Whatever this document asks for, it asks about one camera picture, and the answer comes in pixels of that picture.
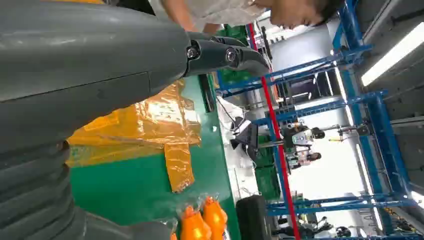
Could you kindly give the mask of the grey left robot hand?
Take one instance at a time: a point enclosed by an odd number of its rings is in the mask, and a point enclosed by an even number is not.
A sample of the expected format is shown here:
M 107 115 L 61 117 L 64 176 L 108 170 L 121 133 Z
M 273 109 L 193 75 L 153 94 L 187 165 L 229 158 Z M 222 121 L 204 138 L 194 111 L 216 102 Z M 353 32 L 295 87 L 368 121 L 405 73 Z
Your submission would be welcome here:
M 229 37 L 185 31 L 133 9 L 52 0 L 0 4 L 0 237 L 168 240 L 157 221 L 120 226 L 77 207 L 67 139 L 175 80 L 269 66 Z

